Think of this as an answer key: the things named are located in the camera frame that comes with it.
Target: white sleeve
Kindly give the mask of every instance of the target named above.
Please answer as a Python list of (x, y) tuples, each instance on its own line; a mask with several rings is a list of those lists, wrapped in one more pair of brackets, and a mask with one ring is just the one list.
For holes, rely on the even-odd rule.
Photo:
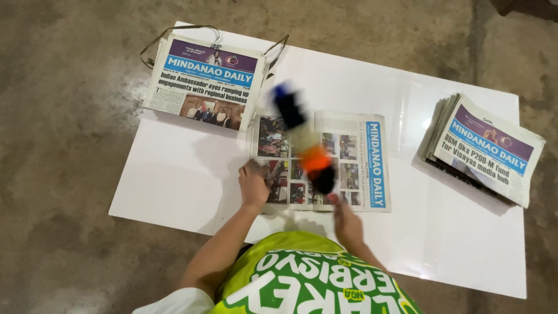
[(214, 306), (204, 291), (182, 288), (155, 303), (136, 309), (132, 314), (207, 314)]

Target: mindanao daily newspaper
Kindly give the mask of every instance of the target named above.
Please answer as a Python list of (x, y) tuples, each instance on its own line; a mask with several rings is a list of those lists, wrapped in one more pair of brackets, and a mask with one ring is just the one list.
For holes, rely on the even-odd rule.
[(245, 131), (267, 71), (262, 52), (170, 34), (143, 106)]
[(531, 176), (545, 144), (535, 133), (458, 95), (434, 156), (527, 208)]
[[(353, 211), (391, 212), (383, 116), (317, 111), (308, 123), (315, 130), (336, 170), (334, 192)], [(315, 193), (300, 167), (296, 147), (281, 117), (257, 111), (248, 130), (250, 157), (269, 167), (271, 192), (262, 209), (332, 211), (323, 195)]]

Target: purple advertisement banner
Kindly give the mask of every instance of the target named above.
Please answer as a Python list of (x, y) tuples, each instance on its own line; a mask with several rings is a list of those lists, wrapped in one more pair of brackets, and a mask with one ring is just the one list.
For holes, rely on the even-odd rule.
[(455, 113), (455, 119), (491, 143), (498, 145), (500, 148), (507, 150), (525, 161), (529, 161), (531, 153), (533, 153), (533, 147), (500, 131), (492, 126), (489, 120), (482, 121), (474, 117), (463, 105), (459, 106)]
[(252, 74), (256, 71), (256, 64), (258, 63), (256, 58), (200, 46), (178, 39), (172, 41), (169, 55)]

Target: open newspaper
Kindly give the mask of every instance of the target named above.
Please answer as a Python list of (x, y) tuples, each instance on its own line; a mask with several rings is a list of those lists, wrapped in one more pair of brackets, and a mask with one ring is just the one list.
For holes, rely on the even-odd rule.
[(417, 154), (505, 204), (527, 208), (544, 144), (541, 136), (455, 94), (436, 105)]
[(161, 39), (144, 107), (245, 131), (268, 71), (262, 52)]
[[(391, 212), (383, 116), (317, 111), (309, 120), (336, 168), (334, 191), (354, 211)], [(302, 171), (282, 118), (257, 111), (248, 140), (250, 157), (269, 167), (271, 192), (263, 212), (333, 210)]]

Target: concrete floor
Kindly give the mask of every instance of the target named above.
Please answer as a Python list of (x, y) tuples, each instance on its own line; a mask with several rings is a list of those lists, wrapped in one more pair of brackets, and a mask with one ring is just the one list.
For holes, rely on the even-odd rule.
[(431, 313), (558, 308), (558, 24), (488, 0), (1, 0), (0, 313), (128, 313), (173, 290), (208, 237), (107, 215), (176, 20), (521, 97), (545, 150), (525, 211), (526, 301), (397, 275)]

